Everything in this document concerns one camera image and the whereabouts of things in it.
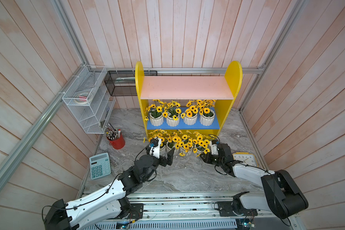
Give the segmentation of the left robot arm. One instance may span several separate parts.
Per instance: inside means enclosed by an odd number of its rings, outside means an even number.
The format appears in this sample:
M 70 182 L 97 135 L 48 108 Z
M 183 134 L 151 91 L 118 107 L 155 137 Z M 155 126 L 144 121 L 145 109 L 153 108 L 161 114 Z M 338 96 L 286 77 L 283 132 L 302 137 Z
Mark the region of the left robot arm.
M 143 155 L 107 186 L 74 201 L 60 199 L 43 218 L 46 230 L 83 230 L 105 219 L 122 219 L 133 214 L 127 196 L 139 190 L 158 166 L 171 165 L 174 149 L 166 156 Z

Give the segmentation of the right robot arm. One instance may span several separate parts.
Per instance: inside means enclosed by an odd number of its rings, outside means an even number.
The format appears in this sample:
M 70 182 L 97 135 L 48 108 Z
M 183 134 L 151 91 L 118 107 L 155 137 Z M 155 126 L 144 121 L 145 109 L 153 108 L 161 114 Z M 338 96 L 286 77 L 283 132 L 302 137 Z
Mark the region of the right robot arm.
M 243 158 L 236 160 L 228 144 L 215 141 L 210 150 L 199 157 L 203 162 L 221 168 L 222 175 L 247 180 L 264 190 L 260 195 L 240 192 L 230 202 L 217 202 L 222 217 L 255 216 L 259 210 L 264 210 L 286 219 L 309 207 L 307 198 L 287 171 L 265 170 L 249 165 Z

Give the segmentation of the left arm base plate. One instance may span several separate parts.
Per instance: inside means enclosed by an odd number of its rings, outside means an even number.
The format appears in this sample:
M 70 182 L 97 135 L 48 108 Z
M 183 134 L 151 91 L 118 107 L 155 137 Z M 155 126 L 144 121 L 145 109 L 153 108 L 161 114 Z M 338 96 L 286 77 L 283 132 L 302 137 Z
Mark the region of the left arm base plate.
M 134 219 L 143 218 L 144 204 L 136 203 L 121 206 L 121 213 L 118 215 L 119 219 Z

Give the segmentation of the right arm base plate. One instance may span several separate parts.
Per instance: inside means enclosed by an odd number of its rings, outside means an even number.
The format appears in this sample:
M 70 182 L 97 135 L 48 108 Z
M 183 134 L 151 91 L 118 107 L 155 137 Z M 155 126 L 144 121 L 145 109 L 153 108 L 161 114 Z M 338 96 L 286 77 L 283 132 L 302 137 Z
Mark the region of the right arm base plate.
M 214 204 L 214 209 L 217 210 L 221 217 L 245 217 L 257 216 L 256 209 L 245 209 L 243 205 L 236 201 L 220 201 Z

